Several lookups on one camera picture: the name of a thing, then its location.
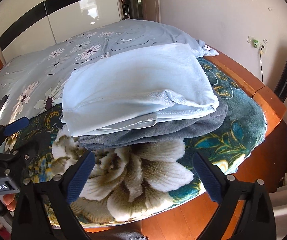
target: blue gripper pad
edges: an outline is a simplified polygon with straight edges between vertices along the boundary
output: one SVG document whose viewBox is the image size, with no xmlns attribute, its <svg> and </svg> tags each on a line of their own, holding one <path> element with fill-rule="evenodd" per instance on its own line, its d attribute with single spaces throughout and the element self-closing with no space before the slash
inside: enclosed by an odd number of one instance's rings
<svg viewBox="0 0 287 240">
<path fill-rule="evenodd" d="M 221 203 L 223 200 L 221 196 L 221 184 L 198 153 L 195 153 L 193 156 L 193 167 L 205 186 L 210 199 L 214 202 Z"/>
<path fill-rule="evenodd" d="M 20 118 L 19 120 L 7 125 L 4 130 L 5 136 L 11 136 L 16 132 L 19 132 L 23 128 L 29 125 L 29 119 L 27 117 Z"/>
<path fill-rule="evenodd" d="M 78 199 L 94 165 L 94 153 L 90 152 L 68 184 L 66 201 L 69 205 Z"/>
</svg>

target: sliding wardrobe door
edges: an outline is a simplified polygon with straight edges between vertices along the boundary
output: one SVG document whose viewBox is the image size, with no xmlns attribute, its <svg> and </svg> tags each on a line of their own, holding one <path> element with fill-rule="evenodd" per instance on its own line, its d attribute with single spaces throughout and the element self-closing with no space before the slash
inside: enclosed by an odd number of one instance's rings
<svg viewBox="0 0 287 240">
<path fill-rule="evenodd" d="M 45 0 L 56 42 L 120 21 L 117 0 Z"/>
<path fill-rule="evenodd" d="M 8 62 L 55 44 L 43 0 L 2 0 L 0 47 Z"/>
</svg>

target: wooden floor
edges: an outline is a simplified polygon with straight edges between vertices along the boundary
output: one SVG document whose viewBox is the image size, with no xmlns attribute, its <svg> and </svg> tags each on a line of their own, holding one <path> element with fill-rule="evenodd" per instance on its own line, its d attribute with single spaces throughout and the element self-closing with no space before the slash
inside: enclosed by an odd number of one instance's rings
<svg viewBox="0 0 287 240">
<path fill-rule="evenodd" d="M 269 192 L 275 192 L 279 180 L 287 170 L 287 131 L 282 121 L 268 135 L 265 142 L 254 149 L 235 174 L 241 181 L 254 182 L 263 179 Z M 232 221 L 222 239 L 231 237 L 241 212 L 237 206 Z M 149 240 L 194 240 L 212 217 L 217 204 L 208 195 L 189 201 L 182 206 L 143 220 L 142 233 Z"/>
</svg>

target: black stripe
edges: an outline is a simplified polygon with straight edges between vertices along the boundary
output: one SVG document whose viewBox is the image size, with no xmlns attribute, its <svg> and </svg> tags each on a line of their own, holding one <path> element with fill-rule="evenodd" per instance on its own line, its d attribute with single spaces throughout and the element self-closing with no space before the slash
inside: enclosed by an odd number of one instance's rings
<svg viewBox="0 0 287 240">
<path fill-rule="evenodd" d="M 1 50 L 4 50 L 15 38 L 27 30 L 31 25 L 46 16 L 47 14 L 43 2 L 27 11 L 0 36 Z"/>
<path fill-rule="evenodd" d="M 15 38 L 27 30 L 37 21 L 46 17 L 47 14 L 52 14 L 70 4 L 76 3 L 79 0 L 46 0 L 36 5 L 34 8 L 22 15 L 16 20 L 1 36 L 0 47 L 4 50 Z"/>
<path fill-rule="evenodd" d="M 47 13 L 49 15 L 78 1 L 79 0 L 46 0 L 45 7 L 47 8 Z"/>
</svg>

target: folded light blue shirt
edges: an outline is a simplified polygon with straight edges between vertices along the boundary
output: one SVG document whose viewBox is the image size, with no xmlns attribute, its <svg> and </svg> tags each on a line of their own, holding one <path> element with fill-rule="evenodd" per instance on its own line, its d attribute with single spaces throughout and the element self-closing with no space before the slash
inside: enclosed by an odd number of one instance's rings
<svg viewBox="0 0 287 240">
<path fill-rule="evenodd" d="M 123 52 L 67 80 L 62 122 L 72 136 L 106 134 L 213 113 L 218 98 L 189 44 Z"/>
</svg>

